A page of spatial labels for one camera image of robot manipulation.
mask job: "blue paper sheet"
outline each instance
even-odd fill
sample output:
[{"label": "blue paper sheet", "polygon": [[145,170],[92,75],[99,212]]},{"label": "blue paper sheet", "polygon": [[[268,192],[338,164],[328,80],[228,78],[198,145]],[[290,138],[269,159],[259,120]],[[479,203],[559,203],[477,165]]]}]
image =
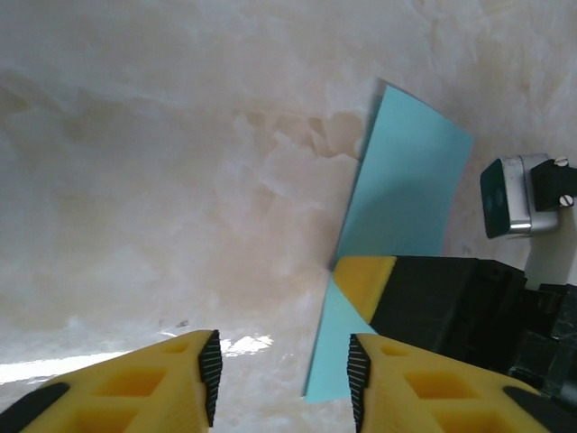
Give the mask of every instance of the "blue paper sheet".
[{"label": "blue paper sheet", "polygon": [[[472,138],[412,96],[388,87],[344,220],[345,255],[439,255],[453,195]],[[350,396],[349,336],[374,334],[329,281],[305,400]]]}]

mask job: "screw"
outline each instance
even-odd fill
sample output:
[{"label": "screw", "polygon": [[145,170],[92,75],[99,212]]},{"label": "screw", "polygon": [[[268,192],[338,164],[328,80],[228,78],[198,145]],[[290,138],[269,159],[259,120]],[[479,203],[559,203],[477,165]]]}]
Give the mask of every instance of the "screw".
[{"label": "screw", "polygon": [[559,197],[559,204],[561,205],[561,207],[573,206],[573,197],[568,195],[561,196]]},{"label": "screw", "polygon": [[569,165],[569,160],[564,156],[560,156],[559,158],[555,158],[554,164],[557,167],[567,167]]}]

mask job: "yellow plastic part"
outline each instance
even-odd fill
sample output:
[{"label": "yellow plastic part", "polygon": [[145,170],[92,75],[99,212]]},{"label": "yellow plastic part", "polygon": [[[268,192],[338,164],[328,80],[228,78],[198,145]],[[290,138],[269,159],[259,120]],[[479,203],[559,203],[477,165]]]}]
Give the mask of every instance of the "yellow plastic part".
[{"label": "yellow plastic part", "polygon": [[384,336],[357,335],[371,359],[361,433],[546,433],[502,389],[530,386]]},{"label": "yellow plastic part", "polygon": [[47,382],[70,389],[23,433],[208,431],[198,356],[213,331],[196,331]]},{"label": "yellow plastic part", "polygon": [[397,257],[343,257],[334,268],[334,283],[361,317],[370,323]]}]

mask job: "marble wall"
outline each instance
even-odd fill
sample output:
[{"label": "marble wall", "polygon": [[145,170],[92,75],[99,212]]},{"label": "marble wall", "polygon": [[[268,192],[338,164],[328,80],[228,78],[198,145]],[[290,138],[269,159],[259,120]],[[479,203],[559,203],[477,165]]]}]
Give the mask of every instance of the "marble wall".
[{"label": "marble wall", "polygon": [[22,0],[0,35],[2,407],[218,327],[215,432],[352,431],[298,396],[380,79],[477,139],[447,254],[522,266],[481,170],[577,159],[572,0]]}]

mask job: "white marble surface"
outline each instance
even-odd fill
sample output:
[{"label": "white marble surface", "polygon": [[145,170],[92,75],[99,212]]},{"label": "white marble surface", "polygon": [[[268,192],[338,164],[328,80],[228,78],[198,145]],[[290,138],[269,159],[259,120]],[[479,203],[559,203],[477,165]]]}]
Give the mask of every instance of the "white marble surface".
[{"label": "white marble surface", "polygon": [[305,380],[372,94],[477,137],[444,250],[503,153],[577,158],[573,0],[0,4],[0,406],[189,329],[225,338],[215,432],[353,431]]}]

